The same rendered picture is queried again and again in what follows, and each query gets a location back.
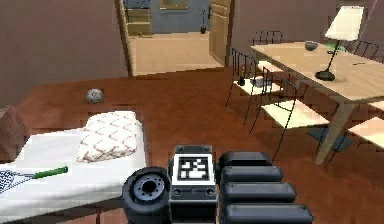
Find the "green handled racket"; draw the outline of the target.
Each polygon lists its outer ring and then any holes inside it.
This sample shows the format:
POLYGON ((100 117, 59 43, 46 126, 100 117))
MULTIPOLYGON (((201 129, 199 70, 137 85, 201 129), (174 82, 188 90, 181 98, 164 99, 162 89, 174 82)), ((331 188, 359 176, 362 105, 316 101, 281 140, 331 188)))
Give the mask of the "green handled racket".
POLYGON ((51 170, 45 170, 33 174, 24 174, 11 170, 0 171, 0 194, 18 186, 24 182, 33 179, 41 179, 49 176, 60 175, 68 172, 68 167, 59 167, 51 170))

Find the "wooden room door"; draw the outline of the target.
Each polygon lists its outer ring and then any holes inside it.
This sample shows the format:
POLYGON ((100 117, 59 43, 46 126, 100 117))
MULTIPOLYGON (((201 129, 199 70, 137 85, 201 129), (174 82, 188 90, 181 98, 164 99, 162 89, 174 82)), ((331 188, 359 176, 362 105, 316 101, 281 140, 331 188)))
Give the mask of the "wooden room door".
POLYGON ((226 64, 230 3, 231 0, 210 0, 209 53, 221 65, 226 64))

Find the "tan chest of drawers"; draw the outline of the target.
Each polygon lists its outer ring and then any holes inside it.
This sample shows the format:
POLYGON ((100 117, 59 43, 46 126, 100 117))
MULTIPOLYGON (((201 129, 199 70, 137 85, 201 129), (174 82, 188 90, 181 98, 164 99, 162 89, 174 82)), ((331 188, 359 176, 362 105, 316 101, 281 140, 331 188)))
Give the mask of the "tan chest of drawers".
POLYGON ((149 8, 128 8, 127 27, 130 35, 148 36, 152 34, 149 8))

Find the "green flat object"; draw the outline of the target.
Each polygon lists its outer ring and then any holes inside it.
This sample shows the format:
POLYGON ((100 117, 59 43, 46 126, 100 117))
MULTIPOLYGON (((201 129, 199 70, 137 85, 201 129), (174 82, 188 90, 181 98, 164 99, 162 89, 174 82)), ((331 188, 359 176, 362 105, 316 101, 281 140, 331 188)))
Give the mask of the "green flat object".
MULTIPOLYGON (((334 44, 334 43, 326 43, 325 46, 329 47, 329 48, 335 48, 337 45, 334 44)), ((339 44, 338 46, 338 51, 346 51, 346 48, 344 46, 342 46, 341 44, 339 44)))

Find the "white patterned pillow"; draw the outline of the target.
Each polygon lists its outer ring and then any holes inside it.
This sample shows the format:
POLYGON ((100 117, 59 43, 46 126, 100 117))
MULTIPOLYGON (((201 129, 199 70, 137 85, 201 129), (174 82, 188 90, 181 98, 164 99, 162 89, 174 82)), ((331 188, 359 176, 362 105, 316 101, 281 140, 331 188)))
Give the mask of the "white patterned pillow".
POLYGON ((80 137, 77 160, 100 162, 134 154, 137 150, 136 113, 112 111, 91 116, 80 137))

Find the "white bed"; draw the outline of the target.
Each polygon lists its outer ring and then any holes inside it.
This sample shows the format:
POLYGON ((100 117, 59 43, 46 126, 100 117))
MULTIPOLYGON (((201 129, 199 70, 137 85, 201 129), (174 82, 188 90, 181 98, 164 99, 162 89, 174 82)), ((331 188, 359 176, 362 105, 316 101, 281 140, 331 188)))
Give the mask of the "white bed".
POLYGON ((136 130, 135 153, 95 163, 77 160, 81 128, 30 136, 13 162, 0 164, 0 171, 32 174, 64 166, 69 171, 29 180, 1 193, 0 223, 119 197, 126 179, 146 166, 142 125, 137 124, 136 130))

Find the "brown wooden nightstand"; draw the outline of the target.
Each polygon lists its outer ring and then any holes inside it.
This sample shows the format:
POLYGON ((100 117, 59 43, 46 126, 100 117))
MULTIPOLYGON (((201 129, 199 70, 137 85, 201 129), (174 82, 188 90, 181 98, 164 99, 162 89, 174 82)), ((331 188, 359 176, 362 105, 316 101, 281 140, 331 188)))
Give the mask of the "brown wooden nightstand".
POLYGON ((17 110, 9 105, 0 107, 0 164, 14 161, 27 140, 27 129, 17 110))

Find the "grey ball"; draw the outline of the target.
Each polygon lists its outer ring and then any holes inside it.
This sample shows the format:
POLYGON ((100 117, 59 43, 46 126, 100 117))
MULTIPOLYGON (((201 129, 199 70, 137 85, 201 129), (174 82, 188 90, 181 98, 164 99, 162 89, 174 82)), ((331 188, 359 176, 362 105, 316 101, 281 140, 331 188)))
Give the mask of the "grey ball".
POLYGON ((90 89, 86 94, 89 103, 97 104, 103 101, 104 94, 100 89, 90 89))

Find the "light wooden table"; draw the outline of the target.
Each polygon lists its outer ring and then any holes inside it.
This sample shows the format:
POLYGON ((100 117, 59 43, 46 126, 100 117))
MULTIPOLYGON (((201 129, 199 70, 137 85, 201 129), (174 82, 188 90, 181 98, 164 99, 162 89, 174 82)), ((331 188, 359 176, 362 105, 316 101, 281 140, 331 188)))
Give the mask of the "light wooden table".
POLYGON ((319 44, 315 50, 307 51, 304 45, 304 42, 292 42, 254 45, 251 49, 257 60, 271 62, 298 81, 338 102, 338 108, 329 124, 329 132, 315 160, 317 165, 321 165, 356 106, 384 100, 384 64, 348 52, 339 52, 330 67, 335 79, 322 81, 315 74, 327 68, 331 59, 327 53, 329 47, 319 44), (357 62, 367 64, 352 65, 357 62))

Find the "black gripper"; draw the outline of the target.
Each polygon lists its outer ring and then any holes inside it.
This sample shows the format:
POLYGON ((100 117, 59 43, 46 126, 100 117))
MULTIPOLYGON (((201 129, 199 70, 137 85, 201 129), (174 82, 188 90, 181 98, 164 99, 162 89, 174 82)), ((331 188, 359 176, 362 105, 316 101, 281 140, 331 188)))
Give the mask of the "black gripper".
POLYGON ((162 167, 135 171, 123 184, 121 203, 128 224, 167 224, 170 181, 162 167))

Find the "white shade table lamp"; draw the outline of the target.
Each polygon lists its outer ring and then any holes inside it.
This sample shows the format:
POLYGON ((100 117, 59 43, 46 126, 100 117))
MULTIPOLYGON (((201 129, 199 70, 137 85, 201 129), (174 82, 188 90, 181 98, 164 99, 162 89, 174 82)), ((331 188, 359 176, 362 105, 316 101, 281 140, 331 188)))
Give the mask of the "white shade table lamp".
POLYGON ((361 6, 341 6, 325 37, 336 40, 331 59, 325 70, 319 71, 315 77, 322 81, 333 81, 335 75, 330 71, 333 59, 339 49, 341 41, 355 41, 358 39, 364 8, 361 6))

